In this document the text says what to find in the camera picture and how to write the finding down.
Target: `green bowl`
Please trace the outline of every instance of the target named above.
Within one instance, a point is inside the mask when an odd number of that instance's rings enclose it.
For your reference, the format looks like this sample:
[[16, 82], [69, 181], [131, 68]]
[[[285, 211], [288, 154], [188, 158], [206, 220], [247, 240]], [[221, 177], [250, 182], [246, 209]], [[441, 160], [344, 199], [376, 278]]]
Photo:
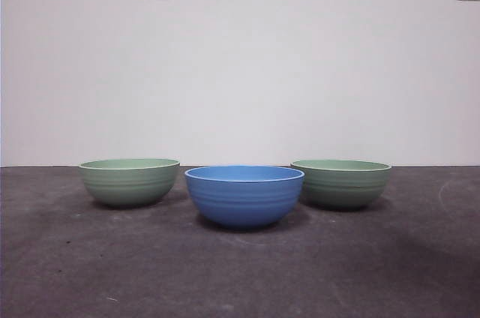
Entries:
[[175, 182], [180, 162], [171, 159], [112, 159], [79, 165], [87, 191], [107, 206], [156, 203]]
[[392, 168], [359, 160], [298, 160], [292, 167], [305, 173], [302, 199], [327, 209], [360, 209], [372, 203]]

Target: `blue bowl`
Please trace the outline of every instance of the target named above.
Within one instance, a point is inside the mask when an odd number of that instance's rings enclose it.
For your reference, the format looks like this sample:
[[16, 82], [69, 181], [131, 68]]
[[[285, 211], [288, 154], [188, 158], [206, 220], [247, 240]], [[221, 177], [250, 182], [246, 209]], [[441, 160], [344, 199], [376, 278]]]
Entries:
[[297, 203], [305, 174], [279, 166], [204, 166], [185, 172], [200, 213], [232, 228], [265, 226]]

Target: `white wall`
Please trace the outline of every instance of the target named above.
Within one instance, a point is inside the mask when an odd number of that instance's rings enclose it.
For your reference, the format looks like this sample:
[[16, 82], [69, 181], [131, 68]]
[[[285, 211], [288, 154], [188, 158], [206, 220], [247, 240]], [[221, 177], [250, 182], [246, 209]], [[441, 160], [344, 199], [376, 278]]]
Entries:
[[480, 164], [480, 1], [2, 0], [3, 165]]

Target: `concrete floor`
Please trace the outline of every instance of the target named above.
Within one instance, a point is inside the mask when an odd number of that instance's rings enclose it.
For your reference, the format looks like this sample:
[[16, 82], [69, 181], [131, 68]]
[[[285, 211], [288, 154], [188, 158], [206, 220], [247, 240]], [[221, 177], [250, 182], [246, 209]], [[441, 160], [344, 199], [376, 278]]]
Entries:
[[254, 232], [200, 217], [182, 174], [115, 210], [75, 168], [4, 168], [1, 285], [2, 318], [480, 317], [480, 167], [394, 168], [368, 209]]

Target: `bowl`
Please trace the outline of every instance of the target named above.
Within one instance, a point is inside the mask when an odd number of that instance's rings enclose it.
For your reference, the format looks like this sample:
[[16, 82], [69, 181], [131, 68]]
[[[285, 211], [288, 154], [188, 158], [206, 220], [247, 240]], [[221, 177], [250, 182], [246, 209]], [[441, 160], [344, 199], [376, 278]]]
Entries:
[[205, 166], [189, 169], [185, 177], [204, 217], [244, 229], [274, 223], [290, 212], [304, 173], [279, 166]]
[[298, 160], [291, 166], [305, 173], [302, 200], [327, 209], [360, 209], [372, 203], [392, 168], [359, 160]]
[[175, 182], [179, 162], [171, 159], [112, 159], [79, 165], [87, 191], [107, 206], [156, 203]]

